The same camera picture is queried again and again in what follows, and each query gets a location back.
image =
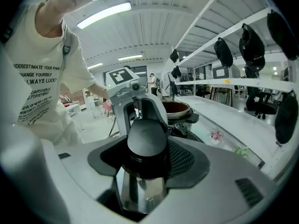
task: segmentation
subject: standing fan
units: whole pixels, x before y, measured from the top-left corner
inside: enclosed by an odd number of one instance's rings
[[[172,87],[175,84],[175,79],[171,75],[171,72],[168,72],[164,75],[162,80],[162,89],[168,94],[172,95]]]

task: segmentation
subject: fluorescent light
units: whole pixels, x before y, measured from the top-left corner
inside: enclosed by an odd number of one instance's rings
[[[94,68],[94,67],[96,67],[96,66],[99,66],[99,65],[102,65],[103,63],[99,63],[99,64],[96,64],[96,65],[92,65],[92,66],[89,66],[89,67],[87,67],[88,69],[91,69],[91,68]]]
[[[105,17],[111,16],[116,13],[125,12],[125,11],[131,10],[131,9],[132,9],[132,7],[129,2],[120,4],[120,5],[116,5],[114,7],[110,7],[110,8],[107,8],[103,11],[100,11],[100,12],[90,16],[89,18],[86,18],[84,21],[80,22],[77,25],[77,27],[80,29],[84,29],[87,26],[89,26],[90,24],[93,24],[94,22],[96,22],[100,19],[103,19]]]
[[[138,58],[138,57],[142,57],[142,55],[136,55],[136,56],[128,56],[128,57],[124,57],[124,58],[118,58],[118,60],[119,61],[123,61],[123,60]]]

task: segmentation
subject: office chair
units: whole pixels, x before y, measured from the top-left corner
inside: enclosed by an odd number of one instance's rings
[[[248,67],[245,67],[245,73],[247,78],[256,78],[255,72],[251,71]],[[256,87],[247,87],[248,98],[246,101],[246,107],[249,111],[255,111],[255,116],[259,119],[263,115],[262,119],[266,119],[266,114],[276,114],[277,106],[274,104],[269,104],[268,100],[271,93],[262,92]]]

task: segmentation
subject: cable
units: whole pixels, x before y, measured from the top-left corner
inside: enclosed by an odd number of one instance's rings
[[[116,122],[116,118],[114,118],[114,122],[113,122],[113,125],[112,125],[112,128],[111,128],[111,130],[110,130],[110,133],[109,133],[108,137],[111,135],[111,133],[112,133],[112,130],[114,129],[115,122]]]

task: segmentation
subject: vent grille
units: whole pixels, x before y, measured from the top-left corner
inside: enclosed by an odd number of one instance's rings
[[[254,207],[263,199],[262,194],[248,178],[236,180],[235,183],[250,208]]]

